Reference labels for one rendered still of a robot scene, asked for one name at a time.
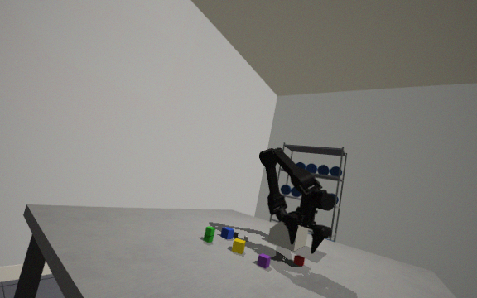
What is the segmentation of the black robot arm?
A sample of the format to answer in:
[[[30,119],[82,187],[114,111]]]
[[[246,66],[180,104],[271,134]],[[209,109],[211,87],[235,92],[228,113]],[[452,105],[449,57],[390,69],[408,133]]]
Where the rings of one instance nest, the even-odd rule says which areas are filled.
[[[332,210],[334,208],[334,197],[330,193],[327,193],[327,190],[321,190],[322,186],[315,179],[315,177],[306,169],[300,168],[298,165],[296,165],[281,148],[270,148],[265,151],[261,151],[259,153],[259,159],[265,166],[267,172],[267,181],[270,190],[270,194],[267,197],[268,208],[270,214],[276,214],[280,222],[282,221],[282,217],[286,214],[287,224],[291,224],[294,227],[298,226],[299,224],[307,225],[308,213],[306,210],[301,212],[299,210],[300,208],[298,207],[296,207],[295,211],[291,211],[289,213],[286,211],[287,203],[285,201],[285,197],[279,191],[277,181],[277,163],[291,177],[292,184],[301,194],[300,204],[326,211]]]

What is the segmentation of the green block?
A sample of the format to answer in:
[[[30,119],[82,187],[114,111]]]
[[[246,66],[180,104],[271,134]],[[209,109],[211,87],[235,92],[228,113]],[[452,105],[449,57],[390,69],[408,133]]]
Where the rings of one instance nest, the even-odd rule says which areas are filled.
[[[206,227],[205,228],[205,234],[206,235],[209,235],[209,236],[213,236],[214,235],[214,231],[215,231],[215,228],[213,227]]]
[[[214,237],[214,235],[213,235],[213,236],[209,236],[209,235],[206,235],[206,234],[205,234],[203,239],[204,239],[205,242],[211,243],[211,242],[213,241],[213,237]]]

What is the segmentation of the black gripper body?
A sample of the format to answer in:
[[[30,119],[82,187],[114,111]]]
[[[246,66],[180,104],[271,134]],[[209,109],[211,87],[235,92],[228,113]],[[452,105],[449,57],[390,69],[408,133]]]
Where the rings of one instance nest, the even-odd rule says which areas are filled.
[[[315,222],[315,214],[317,214],[318,210],[316,210],[315,207],[311,207],[311,206],[307,206],[307,205],[303,205],[303,204],[300,204],[300,207],[297,206],[298,208],[300,208],[299,210],[301,212],[303,212],[303,210],[306,210],[307,211],[307,215],[308,215],[308,224],[305,225],[300,225],[304,228],[308,228],[308,229],[311,229],[314,231],[315,234],[317,235],[320,235],[320,236],[328,236],[328,237],[332,237],[332,230],[330,227],[327,227],[325,225],[316,225],[316,222]],[[285,223],[285,224],[288,224],[288,225],[291,225],[289,223],[286,223],[286,217],[287,215],[285,214],[283,217],[282,217],[282,222]],[[309,227],[308,227],[309,226]]]

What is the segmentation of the purple block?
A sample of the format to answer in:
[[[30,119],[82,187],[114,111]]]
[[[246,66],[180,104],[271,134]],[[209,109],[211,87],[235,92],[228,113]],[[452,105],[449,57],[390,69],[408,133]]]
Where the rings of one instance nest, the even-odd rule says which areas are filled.
[[[263,268],[267,268],[269,267],[269,263],[270,263],[270,259],[271,257],[269,257],[268,255],[262,253],[258,256],[258,264],[257,266],[261,266]]]

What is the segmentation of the red block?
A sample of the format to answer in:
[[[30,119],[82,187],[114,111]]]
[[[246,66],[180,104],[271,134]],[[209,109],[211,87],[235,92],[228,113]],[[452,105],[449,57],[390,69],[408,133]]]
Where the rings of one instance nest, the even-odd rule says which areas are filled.
[[[297,266],[303,266],[304,264],[304,257],[301,256],[295,256],[294,258],[294,263],[297,264]]]

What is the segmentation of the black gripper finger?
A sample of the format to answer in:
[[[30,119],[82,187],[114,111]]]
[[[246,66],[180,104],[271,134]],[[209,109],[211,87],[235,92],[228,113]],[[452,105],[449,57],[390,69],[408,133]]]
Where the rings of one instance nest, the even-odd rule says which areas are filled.
[[[294,226],[288,225],[286,223],[284,223],[284,225],[287,227],[290,242],[291,242],[291,244],[293,244],[294,241],[295,241],[295,238],[296,238],[296,233],[297,233],[297,230],[298,230],[298,226],[294,227]]]
[[[314,251],[319,247],[320,243],[325,239],[328,238],[328,236],[320,236],[317,234],[312,233],[312,242],[311,242],[311,253],[314,253]]]

